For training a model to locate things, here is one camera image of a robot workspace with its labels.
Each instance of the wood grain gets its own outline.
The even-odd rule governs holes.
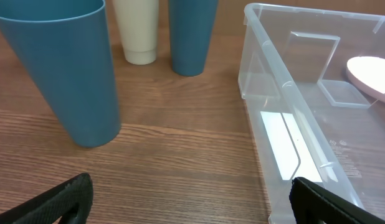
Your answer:
[[[385,104],[378,101],[366,110],[333,107],[315,83],[298,87],[325,138],[337,142],[330,146],[364,207],[385,220]]]
[[[161,28],[157,61],[131,65],[107,2],[122,129],[102,147],[71,141],[0,34],[0,213],[89,172],[88,223],[267,223],[237,85],[244,37],[215,35],[205,72],[185,78]]]
[[[244,7],[253,2],[385,15],[385,0],[219,0],[213,33],[244,35]],[[159,3],[159,26],[168,27],[168,1],[160,0]]]

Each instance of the wooden table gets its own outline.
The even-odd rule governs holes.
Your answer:
[[[88,223],[267,223],[237,84],[244,37],[214,35],[204,73],[186,78],[166,28],[157,61],[126,62],[107,10],[122,129],[94,149],[72,142],[0,34],[0,213],[88,172]]]

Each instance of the blue plastic cup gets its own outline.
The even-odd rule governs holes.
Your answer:
[[[77,144],[119,133],[104,0],[0,0],[0,31]]]
[[[217,0],[169,0],[173,71],[195,76],[204,71]]]

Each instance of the plastic bin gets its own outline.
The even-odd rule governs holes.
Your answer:
[[[296,176],[385,220],[385,103],[346,77],[350,58],[385,58],[385,16],[249,4],[244,24],[239,86],[269,222],[295,223]]]

